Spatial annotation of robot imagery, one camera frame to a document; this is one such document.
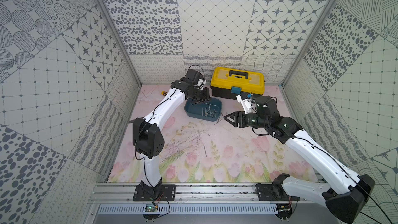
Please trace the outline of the yellow black toolbox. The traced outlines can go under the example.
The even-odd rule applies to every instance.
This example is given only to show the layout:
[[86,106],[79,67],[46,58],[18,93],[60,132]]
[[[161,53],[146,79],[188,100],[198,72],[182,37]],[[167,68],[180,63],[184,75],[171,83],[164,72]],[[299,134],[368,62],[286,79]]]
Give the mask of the yellow black toolbox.
[[262,96],[264,94],[264,75],[226,67],[215,68],[210,88],[212,96],[236,100],[242,92]]

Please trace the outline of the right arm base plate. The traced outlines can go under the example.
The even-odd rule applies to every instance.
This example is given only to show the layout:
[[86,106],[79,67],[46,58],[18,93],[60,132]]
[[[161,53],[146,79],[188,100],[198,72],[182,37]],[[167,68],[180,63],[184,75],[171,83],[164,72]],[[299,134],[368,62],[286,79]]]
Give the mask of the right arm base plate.
[[281,186],[257,183],[254,187],[259,201],[299,201],[299,197],[288,196]]

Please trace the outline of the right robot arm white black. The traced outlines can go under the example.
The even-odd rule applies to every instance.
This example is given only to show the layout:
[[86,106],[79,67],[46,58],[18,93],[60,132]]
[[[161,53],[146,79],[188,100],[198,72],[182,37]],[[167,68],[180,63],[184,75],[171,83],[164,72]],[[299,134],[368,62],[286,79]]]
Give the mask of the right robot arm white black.
[[226,115],[228,123],[236,128],[264,129],[265,135],[293,149],[325,179],[313,183],[281,173],[272,182],[274,195],[318,203],[343,223],[352,224],[371,198],[375,181],[336,160],[293,118],[281,116],[275,98],[243,93],[236,99],[243,110]]

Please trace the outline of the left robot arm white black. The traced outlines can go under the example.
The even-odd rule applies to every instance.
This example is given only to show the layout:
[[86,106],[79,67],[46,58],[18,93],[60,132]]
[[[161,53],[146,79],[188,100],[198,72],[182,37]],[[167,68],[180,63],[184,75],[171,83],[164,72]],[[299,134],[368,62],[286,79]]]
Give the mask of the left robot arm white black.
[[204,72],[189,68],[185,76],[171,83],[171,88],[162,101],[148,115],[130,121],[133,125],[133,145],[136,157],[143,161],[143,189],[157,198],[161,191],[162,177],[159,170],[158,155],[164,148],[161,133],[172,113],[187,99],[202,103],[211,99],[205,87]]

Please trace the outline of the teal plastic storage box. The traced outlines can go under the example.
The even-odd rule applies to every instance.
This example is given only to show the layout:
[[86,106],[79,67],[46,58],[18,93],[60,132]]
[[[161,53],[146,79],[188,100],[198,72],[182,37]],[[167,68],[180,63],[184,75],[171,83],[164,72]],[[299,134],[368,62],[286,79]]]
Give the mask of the teal plastic storage box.
[[221,116],[222,102],[212,98],[208,102],[194,104],[191,99],[188,99],[184,110],[189,117],[214,122]]

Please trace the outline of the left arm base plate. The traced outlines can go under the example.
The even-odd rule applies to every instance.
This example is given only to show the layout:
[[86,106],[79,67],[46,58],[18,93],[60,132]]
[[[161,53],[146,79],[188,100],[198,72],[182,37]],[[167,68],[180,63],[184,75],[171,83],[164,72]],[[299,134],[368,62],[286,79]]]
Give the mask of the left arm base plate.
[[174,201],[176,185],[158,184],[155,187],[148,186],[141,182],[136,186],[133,201]]

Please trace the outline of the aluminium mounting rail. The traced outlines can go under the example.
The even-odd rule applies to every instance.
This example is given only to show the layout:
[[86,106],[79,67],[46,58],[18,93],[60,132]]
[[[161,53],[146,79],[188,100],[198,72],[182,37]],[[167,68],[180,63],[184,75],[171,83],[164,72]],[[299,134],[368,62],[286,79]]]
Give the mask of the aluminium mounting rail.
[[283,182],[284,191],[288,196],[299,197],[299,201],[259,201],[255,192],[257,183],[174,183],[176,193],[174,201],[134,202],[137,183],[98,183],[88,202],[104,204],[148,203],[148,204],[289,204],[303,201],[304,203],[325,204],[322,193],[331,187],[327,183],[312,183],[289,177]]

